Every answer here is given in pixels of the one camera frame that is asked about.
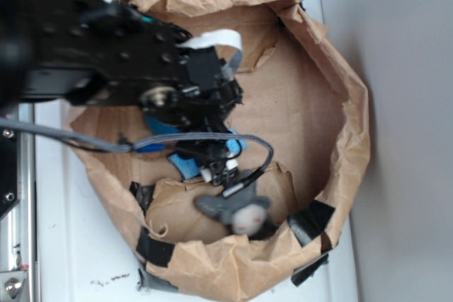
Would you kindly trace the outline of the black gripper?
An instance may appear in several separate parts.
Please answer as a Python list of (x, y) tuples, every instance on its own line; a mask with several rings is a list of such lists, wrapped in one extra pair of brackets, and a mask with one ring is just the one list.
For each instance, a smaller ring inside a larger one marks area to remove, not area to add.
[[(147, 127), (154, 134), (227, 133), (224, 121), (242, 103), (243, 90), (234, 78), (231, 62), (217, 56), (215, 48), (183, 49), (184, 78), (175, 88), (149, 94), (145, 108)], [(200, 168), (205, 182), (224, 185), (239, 174), (233, 153), (226, 162), (215, 161)]]

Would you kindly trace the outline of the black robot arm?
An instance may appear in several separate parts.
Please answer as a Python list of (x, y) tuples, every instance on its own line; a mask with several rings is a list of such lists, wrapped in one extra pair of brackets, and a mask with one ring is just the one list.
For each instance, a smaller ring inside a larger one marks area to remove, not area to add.
[(241, 62), (126, 0), (1, 0), (1, 108), (137, 106), (181, 132), (225, 132)]

